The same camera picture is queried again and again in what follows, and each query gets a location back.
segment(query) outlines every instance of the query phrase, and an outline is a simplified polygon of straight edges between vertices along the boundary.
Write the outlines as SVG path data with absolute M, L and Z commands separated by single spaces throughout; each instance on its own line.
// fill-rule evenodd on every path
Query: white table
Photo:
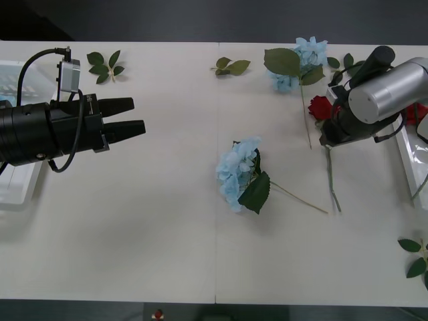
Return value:
M 2 214 L 0 298 L 214 302 L 218 43 L 0 42 L 0 56 L 68 44 L 84 93 L 134 98 L 106 121 L 143 119 L 147 133 L 62 175 L 45 167 L 29 213 Z M 122 79 L 96 85 L 86 54 L 118 49 Z M 55 74 L 59 59 L 40 63 Z
M 60 45 L 0 42 L 0 58 L 26 60 Z M 133 97 L 136 110 L 112 121 L 144 119 L 147 133 L 109 152 L 80 153 L 62 175 L 44 167 L 31 207 L 1 214 L 0 298 L 428 306 L 423 282 L 405 278 L 412 255 L 397 243 L 428 236 L 428 224 L 411 206 L 395 140 L 332 151 L 343 210 L 333 214 L 313 119 L 310 150 L 299 92 L 274 92 L 265 74 L 263 50 L 284 45 L 70 45 L 84 93 Z M 373 48 L 328 52 L 358 61 Z M 117 49 L 125 81 L 95 85 L 86 54 Z M 428 47 L 394 49 L 396 64 L 428 57 Z M 218 80 L 209 68 L 222 56 L 251 60 L 249 71 Z M 58 58 L 40 63 L 53 74 Z M 306 105 L 326 83 L 305 88 Z M 330 215 L 274 189 L 260 215 L 229 210 L 217 191 L 217 159 L 233 140 L 256 134 L 272 180 Z

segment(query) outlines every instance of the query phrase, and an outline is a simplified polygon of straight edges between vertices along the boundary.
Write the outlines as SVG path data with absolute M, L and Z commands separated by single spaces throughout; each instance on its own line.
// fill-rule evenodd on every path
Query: hydrangea flower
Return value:
M 327 41 L 316 42 L 315 37 L 311 37 L 309 41 L 304 38 L 296 39 L 297 47 L 294 51 L 300 57 L 300 66 L 306 65 L 327 65 Z
M 270 78 L 272 78 L 274 90 L 278 90 L 279 92 L 291 92 L 292 90 L 299 88 L 299 78 L 277 75 L 269 70 L 267 72 Z
M 220 163 L 215 172 L 221 183 L 220 193 L 226 198 L 231 210 L 241 211 L 242 205 L 238 199 L 247 188 L 248 182 L 253 174 L 254 158 L 261 138 L 251 137 L 234 144 L 229 152 L 220 157 Z
M 319 65 L 327 65 L 327 41 L 316 42 L 315 37 L 311 37 L 309 41 L 304 38 L 296 39 L 297 47 L 294 48 L 300 57 L 300 71 L 306 74 L 314 67 Z M 270 78 L 273 80 L 274 89 L 280 92 L 291 92 L 299 87 L 299 78 L 284 75 L 277 75 L 268 70 Z

